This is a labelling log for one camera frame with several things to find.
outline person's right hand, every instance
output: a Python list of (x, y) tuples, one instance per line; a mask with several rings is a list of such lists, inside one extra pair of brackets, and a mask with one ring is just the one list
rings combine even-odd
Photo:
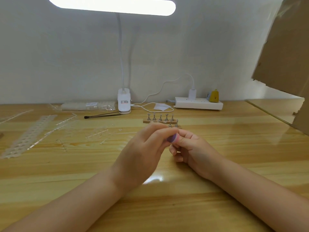
[(179, 138), (169, 147), (176, 162), (188, 164), (201, 177), (212, 180), (220, 161), (224, 159), (203, 138), (179, 129)]

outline yellow bell-shaped object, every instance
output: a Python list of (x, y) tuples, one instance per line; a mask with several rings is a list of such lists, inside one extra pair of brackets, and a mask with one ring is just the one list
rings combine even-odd
[(209, 101), (213, 103), (219, 102), (219, 91), (215, 90), (211, 92), (211, 96), (209, 97)]

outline cardboard flap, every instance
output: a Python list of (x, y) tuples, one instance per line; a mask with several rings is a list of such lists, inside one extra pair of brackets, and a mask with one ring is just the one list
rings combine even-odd
[(302, 108), (294, 119), (292, 127), (309, 136), (309, 98), (305, 99)]
[(309, 91), (309, 0), (284, 0), (253, 79), (296, 96)]

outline white wall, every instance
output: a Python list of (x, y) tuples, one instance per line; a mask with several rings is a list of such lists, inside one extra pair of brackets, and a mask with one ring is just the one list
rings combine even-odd
[[(133, 101), (185, 72), (198, 97), (292, 97), (251, 76), (282, 0), (174, 0), (169, 17), (121, 14)], [(60, 9), (48, 0), (0, 0), (0, 103), (116, 100), (121, 87), (114, 13)], [(190, 79), (148, 101), (187, 96)]]

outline wooden base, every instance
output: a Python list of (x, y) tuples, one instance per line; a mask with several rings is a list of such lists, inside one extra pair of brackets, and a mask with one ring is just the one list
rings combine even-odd
[(174, 121), (172, 121), (172, 122), (170, 122), (170, 121), (158, 121), (158, 120), (156, 120), (156, 121), (152, 121), (152, 120), (143, 120), (143, 123), (145, 123), (145, 124), (149, 124), (150, 122), (159, 122), (159, 123), (161, 123), (161, 124), (165, 124), (165, 125), (169, 125), (169, 124), (172, 124), (172, 127), (175, 127), (175, 124), (176, 124), (176, 120), (174, 120)]

